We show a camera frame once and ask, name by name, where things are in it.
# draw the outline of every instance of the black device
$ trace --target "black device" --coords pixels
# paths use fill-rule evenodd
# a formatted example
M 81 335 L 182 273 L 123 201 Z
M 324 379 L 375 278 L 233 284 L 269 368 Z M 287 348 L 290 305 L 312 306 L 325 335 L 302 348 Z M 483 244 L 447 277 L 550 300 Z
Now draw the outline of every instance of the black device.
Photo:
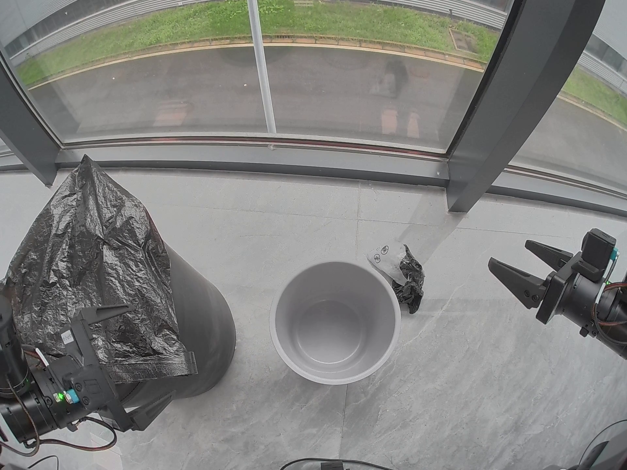
M 133 305 L 81 309 L 59 330 L 67 354 L 44 356 L 20 343 L 11 304 L 0 295 L 0 414 L 20 443 L 58 428 L 76 430 L 76 422 L 97 412 L 121 432 L 144 430 L 173 399 L 175 391 L 126 412 L 115 384 L 91 345 L 90 326 L 133 310 Z M 29 365 L 27 355 L 39 364 Z M 8 440 L 0 431 L 0 437 Z
M 543 324 L 563 315 L 581 327 L 582 336 L 591 335 L 627 358 L 627 275 L 608 284 L 618 258 L 616 239 L 594 228 L 576 255 L 533 240 L 525 247 L 553 269 L 547 278 L 494 258 L 489 270 L 525 307 L 537 308 L 536 318 Z

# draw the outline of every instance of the white label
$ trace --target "white label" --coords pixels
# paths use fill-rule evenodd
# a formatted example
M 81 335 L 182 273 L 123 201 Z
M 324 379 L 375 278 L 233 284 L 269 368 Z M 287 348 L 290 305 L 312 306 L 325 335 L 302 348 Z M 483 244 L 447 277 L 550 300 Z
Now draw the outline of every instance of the white label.
M 63 344 L 67 345 L 74 341 L 74 336 L 72 336 L 72 331 L 69 329 L 65 333 L 61 333 L 61 339 L 63 340 Z

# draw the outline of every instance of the printed symbol on plastic bag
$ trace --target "printed symbol on plastic bag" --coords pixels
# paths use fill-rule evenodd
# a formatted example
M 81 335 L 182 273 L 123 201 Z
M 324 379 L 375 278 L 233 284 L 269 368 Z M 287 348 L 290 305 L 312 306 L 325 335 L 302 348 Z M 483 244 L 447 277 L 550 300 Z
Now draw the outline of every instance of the printed symbol on plastic bag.
M 406 303 L 410 314 L 416 313 L 424 294 L 425 272 L 409 247 L 401 243 L 385 244 L 370 251 L 366 257 L 391 279 L 390 285 L 398 302 Z

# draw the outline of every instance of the yellow curb line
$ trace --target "yellow curb line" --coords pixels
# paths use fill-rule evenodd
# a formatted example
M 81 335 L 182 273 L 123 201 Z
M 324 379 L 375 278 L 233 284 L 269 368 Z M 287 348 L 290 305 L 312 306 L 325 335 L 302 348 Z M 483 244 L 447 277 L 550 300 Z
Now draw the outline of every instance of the yellow curb line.
M 87 68 L 82 68 L 80 70 L 76 70 L 76 71 L 71 71 L 69 73 L 66 74 L 62 74 L 60 76 L 57 76 L 55 78 L 51 78 L 50 80 L 46 80 L 45 82 L 41 82 L 38 83 L 36 85 L 33 85 L 32 87 L 29 87 L 28 90 L 35 90 L 38 87 L 42 87 L 44 85 L 47 85 L 48 83 L 52 83 L 52 82 L 56 82 L 57 80 L 62 80 L 64 78 L 73 76 L 75 74 L 79 74 L 79 73 L 85 73 L 86 71 L 91 71 L 91 70 L 96 70 L 97 68 L 103 68 L 103 67 L 108 67 L 111 65 L 118 65 L 120 63 L 126 63 L 128 61 L 134 61 L 136 59 L 147 59 L 147 58 L 153 58 L 156 56 L 166 56 L 168 54 L 177 54 L 180 52 L 190 52 L 190 51 L 203 51 L 203 50 L 213 50 L 213 49 L 226 49 L 226 48 L 231 48 L 231 47 L 252 47 L 253 44 L 252 43 L 230 43 L 230 44 L 216 44 L 216 45 L 199 45 L 199 46 L 193 46 L 193 47 L 187 47 L 187 48 L 178 48 L 178 49 L 169 49 L 166 51 L 156 51 L 156 52 L 150 52 L 147 54 L 139 54 L 137 56 L 130 56 L 127 58 L 119 58 L 119 59 L 113 59 L 112 61 L 107 61 L 106 63 L 101 63 L 99 65 L 93 65 Z M 387 50 L 387 49 L 375 49 L 375 48 L 371 48 L 371 47 L 362 47 L 362 46 L 348 46 L 348 45 L 336 45 L 336 44 L 322 44 L 322 43 L 282 43 L 282 42 L 264 42 L 263 46 L 269 46 L 269 47 L 319 47 L 319 48 L 326 48 L 326 49 L 340 49 L 340 50 L 360 50 L 360 51 L 367 51 L 367 52 L 377 52 L 377 53 L 381 53 L 381 54 L 392 54 L 395 56 L 402 56 L 402 57 L 406 57 L 406 58 L 414 58 L 414 59 L 424 59 L 425 61 L 432 61 L 434 63 L 440 63 L 443 65 L 449 65 L 449 66 L 454 66 L 454 67 L 458 67 L 458 68 L 465 68 L 466 70 L 472 70 L 472 71 L 477 71 L 479 73 L 483 73 L 483 69 L 482 68 L 476 68 L 476 67 L 471 67 L 468 65 L 463 65 L 460 63 L 455 63 L 453 61 L 447 61 L 445 59 L 439 59 L 439 58 L 432 58 L 432 57 L 428 57 L 428 56 L 423 56 L 423 55 L 416 55 L 416 54 L 412 54 L 409 52 L 401 52 L 401 51 L 394 51 L 394 50 Z M 590 108 L 588 108 L 585 105 L 582 105 L 580 103 L 577 103 L 576 101 L 562 96 L 561 94 L 557 95 L 557 98 L 562 100 L 562 101 L 566 101 L 567 103 L 570 103 L 571 105 L 574 105 L 578 108 L 581 108 L 582 110 L 585 110 L 586 112 L 596 115 L 597 117 L 611 123 L 612 125 L 614 125 L 615 127 L 625 130 L 624 127 L 617 121 L 613 120 L 612 118 L 606 117 L 603 114 L 600 114 L 599 112 L 592 110 Z

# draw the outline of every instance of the manhole cover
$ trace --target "manhole cover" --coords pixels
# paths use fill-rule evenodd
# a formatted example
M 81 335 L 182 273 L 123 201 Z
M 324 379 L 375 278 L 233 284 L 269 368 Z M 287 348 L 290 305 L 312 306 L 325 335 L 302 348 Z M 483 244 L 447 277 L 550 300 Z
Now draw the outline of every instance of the manhole cover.
M 458 51 L 473 52 L 476 54 L 476 40 L 472 35 L 453 28 L 449 28 L 448 30 L 451 32 L 453 44 Z

